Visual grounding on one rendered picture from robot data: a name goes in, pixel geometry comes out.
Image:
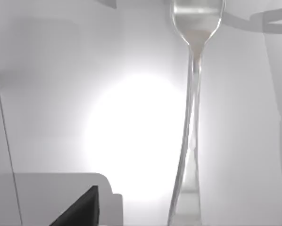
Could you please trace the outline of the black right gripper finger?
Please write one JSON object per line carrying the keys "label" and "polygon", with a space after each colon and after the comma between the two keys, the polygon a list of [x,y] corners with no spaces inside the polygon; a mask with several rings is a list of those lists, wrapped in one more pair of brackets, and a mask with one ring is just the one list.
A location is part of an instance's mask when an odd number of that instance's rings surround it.
{"label": "black right gripper finger", "polygon": [[99,226],[99,187],[92,186],[49,226]]}

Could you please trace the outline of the silver metal fork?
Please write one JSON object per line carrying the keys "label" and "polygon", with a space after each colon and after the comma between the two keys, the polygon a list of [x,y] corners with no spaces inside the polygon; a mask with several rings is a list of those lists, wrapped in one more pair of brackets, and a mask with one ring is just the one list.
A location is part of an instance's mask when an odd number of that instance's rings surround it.
{"label": "silver metal fork", "polygon": [[171,19],[188,47],[188,75],[182,145],[167,226],[202,226],[198,129],[204,48],[218,30],[225,0],[172,0]]}

